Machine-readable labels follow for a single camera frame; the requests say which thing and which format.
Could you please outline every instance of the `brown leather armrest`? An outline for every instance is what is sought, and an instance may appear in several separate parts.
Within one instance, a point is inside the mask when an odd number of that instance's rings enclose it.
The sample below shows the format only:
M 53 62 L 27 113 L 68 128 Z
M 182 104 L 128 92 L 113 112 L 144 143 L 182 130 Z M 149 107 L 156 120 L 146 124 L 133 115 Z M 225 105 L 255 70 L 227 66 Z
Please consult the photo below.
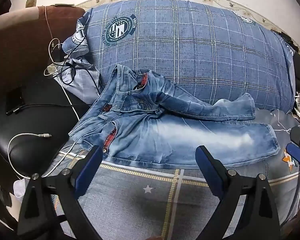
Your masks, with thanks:
M 63 42 L 75 32 L 77 19 L 83 14 L 78 7 L 47 6 L 52 36 Z M 39 70 L 43 74 L 50 40 L 44 6 L 0 15 L 0 95 Z

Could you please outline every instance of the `white star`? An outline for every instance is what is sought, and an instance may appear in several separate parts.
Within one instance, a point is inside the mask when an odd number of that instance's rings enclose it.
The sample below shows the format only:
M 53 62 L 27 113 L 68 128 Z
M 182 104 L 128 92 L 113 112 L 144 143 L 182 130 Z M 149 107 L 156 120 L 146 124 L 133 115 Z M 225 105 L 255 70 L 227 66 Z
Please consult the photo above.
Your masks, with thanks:
M 147 192 L 151 193 L 151 189 L 153 189 L 153 187 L 149 187 L 149 185 L 147 185 L 147 187 L 144 187 L 143 189 L 145 190 L 146 194 Z

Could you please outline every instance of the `blue denim jeans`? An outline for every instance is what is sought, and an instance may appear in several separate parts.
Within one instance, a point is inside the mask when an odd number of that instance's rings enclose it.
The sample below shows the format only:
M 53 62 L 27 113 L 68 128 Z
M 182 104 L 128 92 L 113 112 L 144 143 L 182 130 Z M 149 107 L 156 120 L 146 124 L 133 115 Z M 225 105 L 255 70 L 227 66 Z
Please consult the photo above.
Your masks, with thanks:
M 86 150 L 103 145 L 104 160 L 121 165 L 197 169 L 194 152 L 205 145 L 225 166 L 236 167 L 280 150 L 272 127 L 254 118 L 248 93 L 212 106 L 151 70 L 117 65 L 69 135 Z

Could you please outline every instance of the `cable connector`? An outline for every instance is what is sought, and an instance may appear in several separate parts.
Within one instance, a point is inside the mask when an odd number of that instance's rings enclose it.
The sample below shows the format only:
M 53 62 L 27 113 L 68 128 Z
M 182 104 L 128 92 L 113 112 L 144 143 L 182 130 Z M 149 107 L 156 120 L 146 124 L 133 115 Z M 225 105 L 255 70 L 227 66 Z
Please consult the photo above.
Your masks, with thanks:
M 39 137 L 51 137 L 52 135 L 49 133 L 39 134 Z

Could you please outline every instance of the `circular logo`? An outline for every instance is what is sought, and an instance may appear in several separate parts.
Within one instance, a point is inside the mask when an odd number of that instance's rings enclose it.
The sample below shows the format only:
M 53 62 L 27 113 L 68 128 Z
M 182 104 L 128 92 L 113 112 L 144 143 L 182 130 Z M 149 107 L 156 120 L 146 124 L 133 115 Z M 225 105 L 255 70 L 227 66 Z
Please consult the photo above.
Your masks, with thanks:
M 118 17 L 106 26 L 102 38 L 105 44 L 115 45 L 128 34 L 132 35 L 135 28 L 136 19 L 134 15 L 131 15 L 131 17 Z

